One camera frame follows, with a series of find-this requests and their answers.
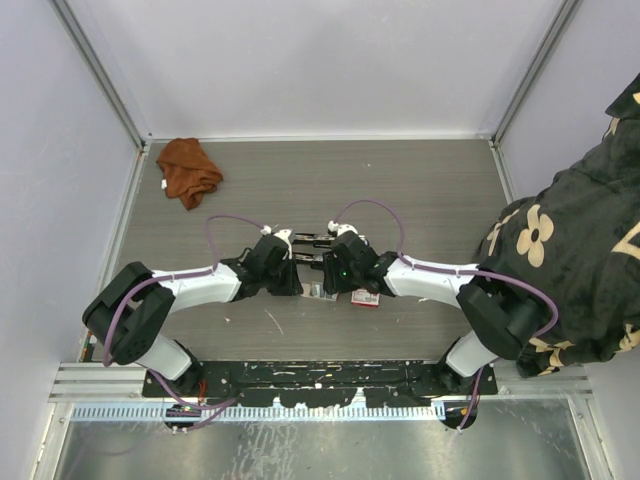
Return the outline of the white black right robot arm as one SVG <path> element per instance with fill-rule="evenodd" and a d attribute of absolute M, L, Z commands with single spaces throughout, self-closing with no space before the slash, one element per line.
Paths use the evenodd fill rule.
<path fill-rule="evenodd" d="M 388 297 L 416 297 L 458 308 L 470 332 L 455 340 L 434 367 L 434 384 L 466 392 L 480 369 L 496 359 L 515 360 L 554 317 L 535 288 L 497 269 L 500 262 L 448 265 L 412 259 L 394 251 L 378 254 L 348 231 L 322 255 L 324 289 L 364 289 Z"/>

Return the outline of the red white staple box sleeve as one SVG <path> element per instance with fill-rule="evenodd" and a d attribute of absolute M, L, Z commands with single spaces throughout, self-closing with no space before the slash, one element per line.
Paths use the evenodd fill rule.
<path fill-rule="evenodd" d="M 351 304 L 355 306 L 378 308 L 380 305 L 380 295 L 370 293 L 365 289 L 357 289 L 351 293 Z"/>

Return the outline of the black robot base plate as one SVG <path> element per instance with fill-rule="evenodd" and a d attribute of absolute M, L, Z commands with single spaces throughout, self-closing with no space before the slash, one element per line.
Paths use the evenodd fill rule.
<path fill-rule="evenodd" d="M 428 406 L 443 396 L 466 397 L 474 380 L 456 380 L 439 363 L 385 361 L 204 361 L 185 382 L 171 388 L 182 398 L 201 396 L 209 404 L 228 398 L 244 407 L 286 408 L 352 403 L 362 393 L 369 408 Z"/>

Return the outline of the black stapler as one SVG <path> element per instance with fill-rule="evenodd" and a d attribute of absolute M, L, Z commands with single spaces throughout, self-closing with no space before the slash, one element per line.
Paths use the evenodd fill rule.
<path fill-rule="evenodd" d="M 341 235 L 334 235 L 330 233 L 296 233 L 291 241 L 292 245 L 307 245 L 313 248 L 325 249 L 333 248 L 337 245 L 347 245 L 352 243 L 368 245 L 369 241 L 364 235 L 359 235 L 352 231 L 344 232 Z"/>
<path fill-rule="evenodd" d="M 303 252 L 294 252 L 294 259 L 299 265 L 306 265 L 313 270 L 322 270 L 324 268 L 324 255 L 311 254 Z"/>

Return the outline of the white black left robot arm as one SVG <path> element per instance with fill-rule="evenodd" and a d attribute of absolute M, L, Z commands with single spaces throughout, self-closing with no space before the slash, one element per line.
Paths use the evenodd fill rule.
<path fill-rule="evenodd" d="M 204 379 L 199 361 L 160 330 L 172 313 L 209 303 L 302 293 L 292 252 L 294 233 L 262 236 L 237 258 L 201 269 L 152 271 L 127 264 L 86 307 L 82 322 L 102 344 L 108 364 L 138 364 L 159 374 L 178 396 L 195 395 Z"/>

